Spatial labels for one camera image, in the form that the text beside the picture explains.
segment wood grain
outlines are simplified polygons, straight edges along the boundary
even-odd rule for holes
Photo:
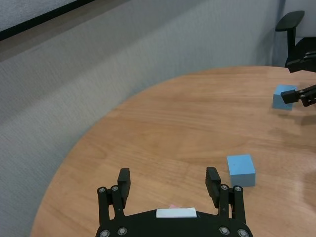
[[[256,186],[245,188],[247,224],[255,237],[314,236],[316,110],[297,103],[271,108],[278,84],[305,88],[316,74],[274,67],[193,73],[135,95],[95,124],[50,183],[33,237],[87,237],[98,228],[96,189],[130,167],[127,215],[195,207],[216,213],[205,168],[230,184],[227,155],[250,153]]]

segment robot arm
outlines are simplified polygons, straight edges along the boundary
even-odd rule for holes
[[[291,61],[287,64],[291,73],[300,70],[316,73],[316,51],[307,52],[301,59]],[[316,85],[296,91],[289,90],[281,93],[281,97],[286,104],[302,101],[305,107],[316,103]]]

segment screw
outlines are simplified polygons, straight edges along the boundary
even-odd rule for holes
[[[110,236],[110,232],[107,231],[107,230],[102,231],[102,232],[100,233],[100,237],[108,237],[108,236]]]
[[[126,233],[127,233],[127,228],[125,228],[125,227],[119,228],[118,234],[119,234],[120,236],[123,236],[123,235],[126,234]]]
[[[223,235],[229,235],[229,230],[228,230],[228,228],[227,227],[225,227],[225,226],[221,226],[220,228],[219,228],[219,231],[220,231],[220,233],[222,233]]]
[[[249,237],[248,232],[243,229],[238,230],[238,234],[240,237]]]

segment blue cube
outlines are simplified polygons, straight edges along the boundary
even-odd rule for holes
[[[274,109],[281,109],[281,110],[293,109],[293,103],[286,104],[281,97],[281,92],[288,91],[288,90],[297,90],[297,86],[294,86],[294,85],[278,85],[277,86],[273,94],[272,107]]]
[[[251,155],[227,156],[227,163],[232,186],[255,186],[256,170],[253,166]]]

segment white wall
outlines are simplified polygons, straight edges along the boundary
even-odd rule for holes
[[[97,0],[0,42],[0,236],[27,236],[76,141],[130,95],[270,65],[278,1]]]

